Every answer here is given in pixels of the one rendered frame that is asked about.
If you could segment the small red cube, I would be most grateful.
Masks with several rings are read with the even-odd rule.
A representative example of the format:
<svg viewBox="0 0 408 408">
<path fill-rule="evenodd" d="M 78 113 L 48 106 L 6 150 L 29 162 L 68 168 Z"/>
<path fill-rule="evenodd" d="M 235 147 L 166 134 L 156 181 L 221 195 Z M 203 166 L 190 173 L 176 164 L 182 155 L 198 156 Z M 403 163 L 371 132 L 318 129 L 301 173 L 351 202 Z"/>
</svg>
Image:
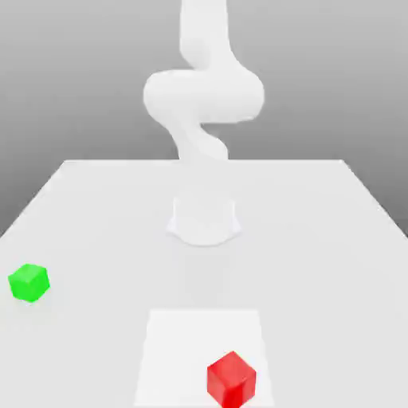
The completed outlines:
<svg viewBox="0 0 408 408">
<path fill-rule="evenodd" d="M 207 367 L 206 389 L 222 408 L 240 408 L 254 397 L 257 372 L 235 351 Z"/>
</svg>

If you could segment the small green cube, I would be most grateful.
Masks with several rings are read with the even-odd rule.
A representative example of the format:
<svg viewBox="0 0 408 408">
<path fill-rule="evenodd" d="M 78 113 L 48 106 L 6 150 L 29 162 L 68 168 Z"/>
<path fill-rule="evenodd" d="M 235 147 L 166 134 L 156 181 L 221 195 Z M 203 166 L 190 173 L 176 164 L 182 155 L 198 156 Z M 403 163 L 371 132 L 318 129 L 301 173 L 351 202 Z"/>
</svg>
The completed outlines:
<svg viewBox="0 0 408 408">
<path fill-rule="evenodd" d="M 47 268 L 24 264 L 8 276 L 10 289 L 16 299 L 33 303 L 50 288 Z"/>
</svg>

